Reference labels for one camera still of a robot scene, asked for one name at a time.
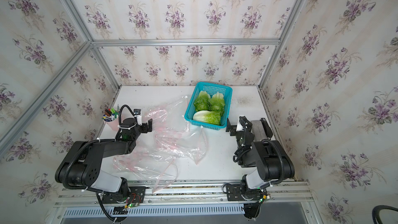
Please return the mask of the clear zip-top bag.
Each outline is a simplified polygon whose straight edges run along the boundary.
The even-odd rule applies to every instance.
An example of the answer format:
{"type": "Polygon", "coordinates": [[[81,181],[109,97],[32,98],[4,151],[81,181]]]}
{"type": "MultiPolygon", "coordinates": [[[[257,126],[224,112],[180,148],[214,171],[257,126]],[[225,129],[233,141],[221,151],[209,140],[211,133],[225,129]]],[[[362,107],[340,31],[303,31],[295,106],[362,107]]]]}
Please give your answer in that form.
{"type": "Polygon", "coordinates": [[[176,157],[168,153],[136,146],[132,153],[113,158],[113,171],[156,192],[176,181],[178,168],[175,160],[176,157]]]}
{"type": "Polygon", "coordinates": [[[190,131],[190,123],[185,120],[188,107],[186,95],[171,101],[152,106],[143,114],[143,121],[152,119],[152,130],[168,134],[185,134],[190,131]]]}
{"type": "Polygon", "coordinates": [[[203,127],[187,132],[155,131],[154,141],[159,151],[177,158],[189,158],[195,164],[199,164],[208,152],[208,140],[203,127]]]}

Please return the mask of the bagged cabbage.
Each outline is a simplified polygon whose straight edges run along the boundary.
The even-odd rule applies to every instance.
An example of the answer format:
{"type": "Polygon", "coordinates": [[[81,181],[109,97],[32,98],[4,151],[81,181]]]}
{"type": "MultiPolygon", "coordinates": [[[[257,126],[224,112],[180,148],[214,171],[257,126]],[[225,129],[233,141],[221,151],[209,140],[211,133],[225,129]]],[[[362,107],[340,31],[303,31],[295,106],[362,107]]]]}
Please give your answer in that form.
{"type": "Polygon", "coordinates": [[[193,115],[193,120],[207,124],[220,125],[221,111],[199,111],[193,115]]]}
{"type": "Polygon", "coordinates": [[[211,111],[216,111],[219,112],[221,115],[223,115],[224,112],[224,107],[225,107],[225,100],[224,96],[222,93],[217,92],[215,93],[210,99],[210,110],[211,111]]]}

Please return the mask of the green chinese cabbage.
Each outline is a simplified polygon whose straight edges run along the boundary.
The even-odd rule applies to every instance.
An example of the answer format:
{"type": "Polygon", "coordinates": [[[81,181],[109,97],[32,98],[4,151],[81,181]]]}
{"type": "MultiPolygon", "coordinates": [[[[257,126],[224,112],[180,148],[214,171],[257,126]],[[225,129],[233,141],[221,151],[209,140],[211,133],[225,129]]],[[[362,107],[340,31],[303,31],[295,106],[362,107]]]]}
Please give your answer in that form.
{"type": "Polygon", "coordinates": [[[194,101],[194,107],[196,112],[209,111],[210,109],[210,95],[206,91],[201,91],[198,97],[194,101]]]}

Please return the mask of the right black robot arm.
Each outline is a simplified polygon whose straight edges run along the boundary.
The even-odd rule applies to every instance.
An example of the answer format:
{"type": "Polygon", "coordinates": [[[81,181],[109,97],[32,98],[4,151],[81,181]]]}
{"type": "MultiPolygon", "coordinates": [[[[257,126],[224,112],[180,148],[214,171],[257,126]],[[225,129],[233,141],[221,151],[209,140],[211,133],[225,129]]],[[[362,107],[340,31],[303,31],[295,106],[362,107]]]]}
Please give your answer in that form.
{"type": "Polygon", "coordinates": [[[261,205],[270,199],[267,188],[295,175],[294,165],[281,143],[272,140],[273,132],[265,118],[249,121],[240,116],[236,125],[227,121],[226,132],[236,137],[233,162],[241,168],[254,168],[239,184],[225,183],[222,191],[228,201],[245,201],[244,216],[255,219],[261,205]]]}

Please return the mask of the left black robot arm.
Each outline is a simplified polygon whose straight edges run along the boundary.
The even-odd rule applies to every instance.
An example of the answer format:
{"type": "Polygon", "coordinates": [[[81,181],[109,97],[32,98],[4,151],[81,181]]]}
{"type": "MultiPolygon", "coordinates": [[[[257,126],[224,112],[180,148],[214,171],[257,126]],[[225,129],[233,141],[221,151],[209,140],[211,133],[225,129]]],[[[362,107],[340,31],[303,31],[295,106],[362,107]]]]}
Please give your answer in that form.
{"type": "Polygon", "coordinates": [[[125,218],[111,215],[104,206],[103,198],[122,200],[129,207],[140,199],[140,195],[131,191],[126,178],[103,171],[102,161],[108,157],[129,155],[136,147],[139,136],[153,130],[153,120],[143,122],[140,109],[132,110],[128,105],[122,105],[120,110],[128,110],[132,117],[118,119],[118,131],[113,139],[75,142],[55,173],[56,182],[65,189],[95,193],[101,210],[114,224],[122,223],[125,218]]]}

